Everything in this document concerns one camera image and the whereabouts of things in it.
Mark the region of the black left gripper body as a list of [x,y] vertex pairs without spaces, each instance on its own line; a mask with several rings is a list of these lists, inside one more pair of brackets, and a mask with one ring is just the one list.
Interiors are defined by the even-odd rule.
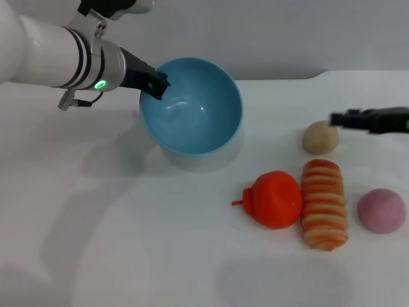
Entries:
[[155,69],[124,48],[121,48],[121,51],[124,55],[126,69],[120,87],[143,91],[152,90]]

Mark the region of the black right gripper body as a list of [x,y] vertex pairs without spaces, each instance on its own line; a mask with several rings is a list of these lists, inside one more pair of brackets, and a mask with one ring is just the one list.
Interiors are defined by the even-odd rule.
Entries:
[[362,127],[371,134],[408,133],[408,108],[390,107],[363,111]]

